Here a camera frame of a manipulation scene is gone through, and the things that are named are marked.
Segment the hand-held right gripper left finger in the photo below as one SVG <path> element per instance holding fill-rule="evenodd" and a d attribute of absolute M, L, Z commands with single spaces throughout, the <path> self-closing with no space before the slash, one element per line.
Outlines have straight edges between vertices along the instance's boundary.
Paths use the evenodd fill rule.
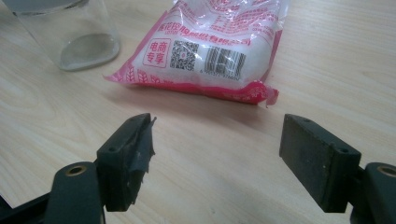
<path fill-rule="evenodd" d="M 108 212 L 125 212 L 134 204 L 155 154 L 150 113 L 127 119 L 97 150 L 96 167 Z"/>

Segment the clear jar with white lid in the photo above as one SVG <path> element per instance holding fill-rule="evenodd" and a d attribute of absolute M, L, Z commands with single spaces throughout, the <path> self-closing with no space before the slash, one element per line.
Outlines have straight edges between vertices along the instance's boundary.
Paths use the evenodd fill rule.
<path fill-rule="evenodd" d="M 105 0 L 2 1 L 64 71 L 110 62 L 120 52 L 120 36 Z"/>

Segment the pink and white plastic bag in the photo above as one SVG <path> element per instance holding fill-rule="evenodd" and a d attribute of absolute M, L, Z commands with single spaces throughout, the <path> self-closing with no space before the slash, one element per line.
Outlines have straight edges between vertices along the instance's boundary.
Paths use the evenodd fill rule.
<path fill-rule="evenodd" d="M 273 105 L 268 76 L 290 0 L 175 0 L 106 79 Z"/>

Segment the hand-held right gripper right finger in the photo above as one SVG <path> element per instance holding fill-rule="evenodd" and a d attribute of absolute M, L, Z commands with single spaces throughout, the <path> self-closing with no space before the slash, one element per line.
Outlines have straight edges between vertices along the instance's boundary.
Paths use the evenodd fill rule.
<path fill-rule="evenodd" d="M 346 211 L 361 153 L 314 121 L 284 116 L 279 156 L 327 213 Z"/>

